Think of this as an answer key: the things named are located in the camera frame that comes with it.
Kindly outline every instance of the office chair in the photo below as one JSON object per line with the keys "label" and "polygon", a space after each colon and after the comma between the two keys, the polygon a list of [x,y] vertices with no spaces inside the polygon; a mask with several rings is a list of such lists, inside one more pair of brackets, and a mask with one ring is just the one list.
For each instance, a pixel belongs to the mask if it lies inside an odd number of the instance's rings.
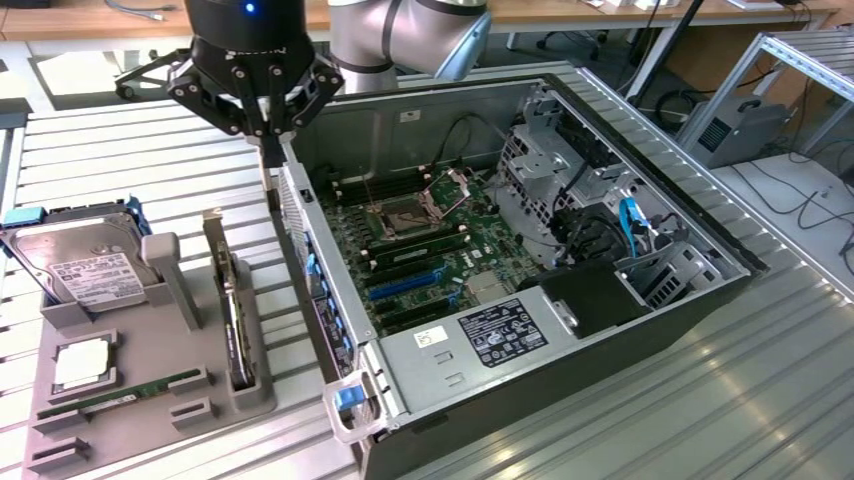
{"label": "office chair", "polygon": [[[574,43],[582,45],[581,42],[578,41],[578,39],[575,37],[567,35],[566,32],[549,32],[546,34],[546,36],[543,37],[543,39],[537,42],[537,48],[539,48],[541,50],[546,50],[549,39],[553,36],[555,36],[557,34],[562,34],[570,41],[573,41]],[[593,42],[593,50],[590,52],[590,59],[593,61],[597,61],[599,59],[599,46],[603,45],[605,42],[609,41],[609,31],[607,30],[599,30],[597,32],[595,38],[593,37],[593,35],[590,35],[590,33],[583,32],[583,37],[582,38],[586,38]]]}

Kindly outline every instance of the motherboard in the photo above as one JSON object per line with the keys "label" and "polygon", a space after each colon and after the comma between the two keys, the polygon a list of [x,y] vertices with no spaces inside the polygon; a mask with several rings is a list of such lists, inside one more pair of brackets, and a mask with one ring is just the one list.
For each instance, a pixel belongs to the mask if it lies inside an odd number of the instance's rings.
{"label": "motherboard", "polygon": [[386,335],[503,298],[543,270],[494,188],[470,169],[445,168],[327,189],[327,222]]}

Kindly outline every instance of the hard drive label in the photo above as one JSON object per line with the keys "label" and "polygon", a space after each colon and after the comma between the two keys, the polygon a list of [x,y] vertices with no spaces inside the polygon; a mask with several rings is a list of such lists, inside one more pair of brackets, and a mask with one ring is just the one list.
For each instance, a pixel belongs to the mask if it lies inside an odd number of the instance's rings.
{"label": "hard drive label", "polygon": [[84,307],[143,293],[124,253],[58,263],[48,269]]}
{"label": "hard drive label", "polygon": [[462,317],[459,324],[481,362],[490,368],[549,345],[518,299]]}

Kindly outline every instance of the hard drive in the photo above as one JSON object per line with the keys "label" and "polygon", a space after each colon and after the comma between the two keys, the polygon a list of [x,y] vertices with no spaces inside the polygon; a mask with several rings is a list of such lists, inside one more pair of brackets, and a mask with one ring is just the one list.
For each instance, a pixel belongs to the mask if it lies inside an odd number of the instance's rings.
{"label": "hard drive", "polygon": [[103,312],[146,300],[160,281],[142,258],[148,225],[124,202],[52,210],[19,208],[4,218],[0,242],[44,289],[51,302]]}

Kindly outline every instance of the desk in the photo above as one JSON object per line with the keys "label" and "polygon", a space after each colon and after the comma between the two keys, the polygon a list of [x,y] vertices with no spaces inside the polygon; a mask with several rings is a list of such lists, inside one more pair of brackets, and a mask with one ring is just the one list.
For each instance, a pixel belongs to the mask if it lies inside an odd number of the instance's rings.
{"label": "desk", "polygon": [[[807,28],[818,28],[836,12],[825,0],[809,0],[813,22]],[[128,0],[135,6],[156,6],[167,0]],[[687,0],[678,7],[662,9],[653,22],[663,28],[653,46],[647,61],[641,68],[630,94],[637,91],[663,45],[673,36],[679,18],[687,9]],[[307,30],[315,41],[330,39],[328,7],[324,0],[307,0]],[[646,26],[647,12],[637,7],[597,10],[575,0],[491,0],[493,33],[583,31],[631,29]],[[7,67],[31,85],[27,100],[34,111],[54,111],[30,59],[36,55],[59,55],[75,51],[175,49],[190,43],[190,23],[184,10],[164,12],[167,20],[155,22],[110,9],[102,0],[55,0],[48,10],[10,10],[3,19],[7,42],[0,43],[0,58]],[[726,0],[706,0],[691,25],[731,25],[739,23],[777,23],[790,20],[787,10],[782,12],[745,12]]]}

